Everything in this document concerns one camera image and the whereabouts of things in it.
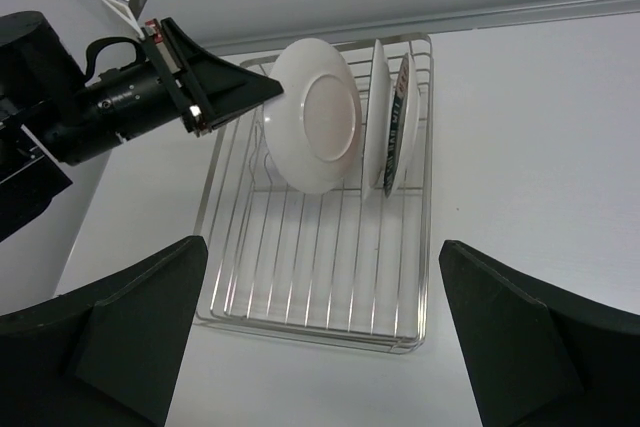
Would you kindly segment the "orange sunburst plate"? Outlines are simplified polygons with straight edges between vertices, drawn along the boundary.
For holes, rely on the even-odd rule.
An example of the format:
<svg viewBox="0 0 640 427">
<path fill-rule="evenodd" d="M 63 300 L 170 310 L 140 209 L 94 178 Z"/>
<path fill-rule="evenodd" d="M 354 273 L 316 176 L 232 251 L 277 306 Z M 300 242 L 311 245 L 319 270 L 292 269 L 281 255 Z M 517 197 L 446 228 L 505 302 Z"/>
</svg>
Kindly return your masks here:
<svg viewBox="0 0 640 427">
<path fill-rule="evenodd" d="M 391 106 L 391 75 L 382 42 L 374 43 L 362 165 L 361 199 L 365 202 L 384 169 Z"/>
</svg>

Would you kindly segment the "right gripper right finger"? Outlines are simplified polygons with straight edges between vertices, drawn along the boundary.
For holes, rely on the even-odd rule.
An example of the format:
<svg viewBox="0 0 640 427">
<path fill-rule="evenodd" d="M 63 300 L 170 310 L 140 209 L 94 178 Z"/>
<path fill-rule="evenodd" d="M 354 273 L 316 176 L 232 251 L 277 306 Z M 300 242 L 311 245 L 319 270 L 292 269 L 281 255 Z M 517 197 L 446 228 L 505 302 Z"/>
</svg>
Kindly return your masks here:
<svg viewBox="0 0 640 427">
<path fill-rule="evenodd" d="M 638 425 L 638 315 L 460 241 L 439 265 L 483 425 Z"/>
</svg>

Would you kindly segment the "green rimmed plate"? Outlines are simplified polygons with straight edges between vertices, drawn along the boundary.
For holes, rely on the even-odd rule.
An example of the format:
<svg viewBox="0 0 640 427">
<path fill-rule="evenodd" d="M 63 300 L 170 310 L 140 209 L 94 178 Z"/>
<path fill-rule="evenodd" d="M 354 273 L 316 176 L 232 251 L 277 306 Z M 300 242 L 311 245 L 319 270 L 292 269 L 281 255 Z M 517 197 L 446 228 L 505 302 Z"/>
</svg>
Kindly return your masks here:
<svg viewBox="0 0 640 427">
<path fill-rule="evenodd" d="M 409 166 L 420 117 L 421 96 L 415 61 L 406 53 L 400 65 L 389 121 L 384 193 L 390 197 L 403 182 Z"/>
</svg>

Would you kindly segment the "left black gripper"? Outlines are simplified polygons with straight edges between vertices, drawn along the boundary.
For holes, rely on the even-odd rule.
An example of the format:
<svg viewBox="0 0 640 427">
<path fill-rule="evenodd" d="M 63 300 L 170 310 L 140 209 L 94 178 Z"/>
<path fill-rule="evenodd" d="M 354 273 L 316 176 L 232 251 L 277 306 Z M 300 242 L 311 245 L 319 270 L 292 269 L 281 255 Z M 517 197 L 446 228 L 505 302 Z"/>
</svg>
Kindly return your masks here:
<svg viewBox="0 0 640 427">
<path fill-rule="evenodd" d="M 107 37 L 85 51 L 79 67 L 47 20 L 39 80 L 39 139 L 59 161 L 77 165 L 176 118 L 195 133 L 216 130 L 283 94 L 280 82 L 241 68 L 200 47 L 171 18 L 157 31 L 168 42 L 163 55 L 157 38 L 141 41 Z M 98 55 L 129 44 L 134 60 L 94 81 Z"/>
</svg>

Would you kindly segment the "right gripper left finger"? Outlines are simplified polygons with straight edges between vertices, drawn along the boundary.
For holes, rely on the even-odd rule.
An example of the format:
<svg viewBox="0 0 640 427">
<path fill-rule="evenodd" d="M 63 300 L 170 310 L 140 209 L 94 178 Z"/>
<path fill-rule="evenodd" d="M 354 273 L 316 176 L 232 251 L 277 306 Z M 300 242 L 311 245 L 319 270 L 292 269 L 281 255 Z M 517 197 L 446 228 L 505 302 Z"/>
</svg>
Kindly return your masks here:
<svg viewBox="0 0 640 427">
<path fill-rule="evenodd" d="M 188 236 L 2 316 L 2 425 L 164 425 L 207 259 Z"/>
</svg>

